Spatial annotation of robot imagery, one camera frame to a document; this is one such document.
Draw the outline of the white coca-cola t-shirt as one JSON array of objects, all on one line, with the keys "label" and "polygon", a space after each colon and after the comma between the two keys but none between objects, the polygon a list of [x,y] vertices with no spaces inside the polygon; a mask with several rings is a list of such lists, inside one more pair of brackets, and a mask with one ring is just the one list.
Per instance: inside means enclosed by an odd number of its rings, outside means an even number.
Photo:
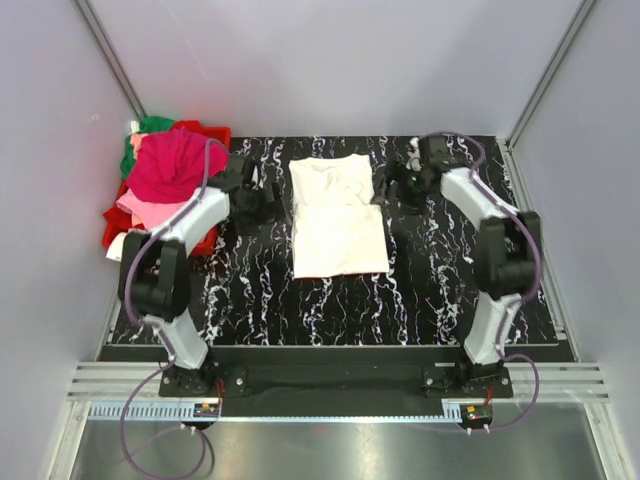
[{"label": "white coca-cola t-shirt", "polygon": [[390,270],[381,207],[373,203],[370,157],[308,157],[289,164],[296,279]]}]

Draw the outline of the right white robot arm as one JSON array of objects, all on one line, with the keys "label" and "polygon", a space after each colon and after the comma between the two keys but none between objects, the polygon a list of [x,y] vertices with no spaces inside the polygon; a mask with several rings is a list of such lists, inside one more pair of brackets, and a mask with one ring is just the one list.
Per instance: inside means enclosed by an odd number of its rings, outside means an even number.
[{"label": "right white robot arm", "polygon": [[409,215],[422,215],[427,198],[439,195],[476,230],[472,258],[478,299],[473,323],[459,359],[437,386],[472,397],[499,380],[513,320],[540,288],[541,219],[534,211],[522,212],[507,203],[480,179],[478,170],[486,158],[482,145],[476,147],[477,158],[466,165],[449,150],[448,136],[436,132],[412,138],[416,157],[388,165],[379,199]]}]

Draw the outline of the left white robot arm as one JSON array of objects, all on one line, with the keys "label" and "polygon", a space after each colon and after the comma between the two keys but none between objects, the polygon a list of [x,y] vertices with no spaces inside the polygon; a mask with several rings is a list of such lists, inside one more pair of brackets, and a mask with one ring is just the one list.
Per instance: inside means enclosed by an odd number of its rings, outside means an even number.
[{"label": "left white robot arm", "polygon": [[215,386],[216,366],[189,313],[189,257],[219,223],[235,224],[240,235],[284,217],[277,183],[263,183],[257,162],[231,155],[224,170],[206,172],[177,213],[149,233],[125,235],[118,296],[130,323],[148,328],[164,346],[163,378],[196,396]]}]

